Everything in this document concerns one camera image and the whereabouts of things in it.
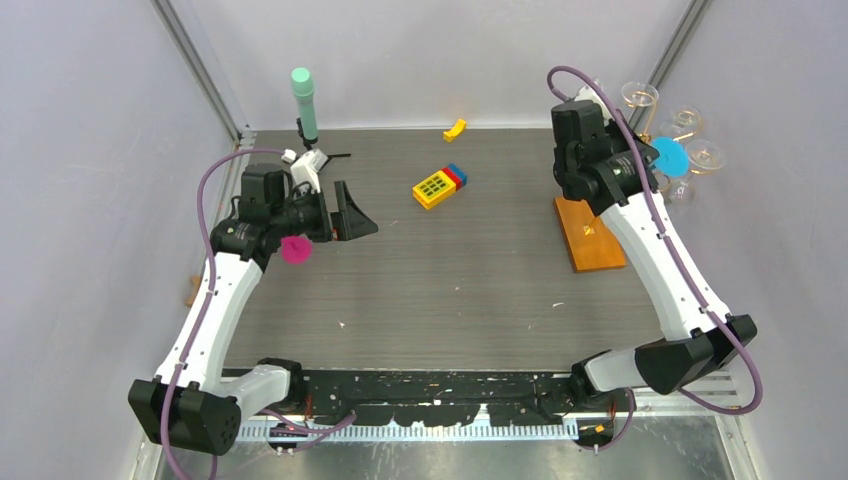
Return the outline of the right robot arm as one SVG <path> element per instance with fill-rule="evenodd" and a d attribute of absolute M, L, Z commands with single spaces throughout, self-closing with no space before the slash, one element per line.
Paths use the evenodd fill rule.
<path fill-rule="evenodd" d="M 615 236 L 643 282 L 662 338 L 625 350 L 599 353 L 572 368 L 574 403 L 596 410 L 611 391 L 647 386 L 669 394 L 726 366 L 757 327 L 734 315 L 700 274 L 668 217 L 648 162 L 658 156 L 630 130 L 605 119 L 592 100 L 572 100 L 551 110 L 553 174 L 568 200 L 584 201 Z"/>

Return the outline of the blue plastic wine glass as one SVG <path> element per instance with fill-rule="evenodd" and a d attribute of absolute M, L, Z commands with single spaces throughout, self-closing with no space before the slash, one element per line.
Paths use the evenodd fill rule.
<path fill-rule="evenodd" d="M 679 142 L 668 137 L 657 137 L 651 146 L 659 156 L 651 163 L 652 169 L 669 178 L 680 178 L 689 170 L 689 159 L 685 148 Z"/>

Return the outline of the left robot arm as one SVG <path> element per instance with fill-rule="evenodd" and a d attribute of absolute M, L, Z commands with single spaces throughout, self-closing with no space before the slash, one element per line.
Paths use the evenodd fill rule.
<path fill-rule="evenodd" d="M 275 406 L 298 412 L 307 398 L 298 362 L 265 358 L 238 379 L 222 379 L 223 362 L 242 311 L 286 237 L 315 243 L 374 234 L 377 224 L 335 182 L 337 210 L 309 183 L 286 192 L 286 172 L 273 164 L 242 174 L 234 212 L 209 233 L 212 258 L 186 322 L 150 380 L 136 380 L 128 402 L 149 440 L 201 453 L 227 453 L 244 420 Z"/>

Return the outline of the pink plastic wine glass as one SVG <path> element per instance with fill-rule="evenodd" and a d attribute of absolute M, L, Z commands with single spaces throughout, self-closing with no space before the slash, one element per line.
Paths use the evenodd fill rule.
<path fill-rule="evenodd" d="M 309 260 L 313 252 L 312 242 L 303 236 L 286 236 L 280 241 L 280 253 L 288 264 L 303 264 Z"/>

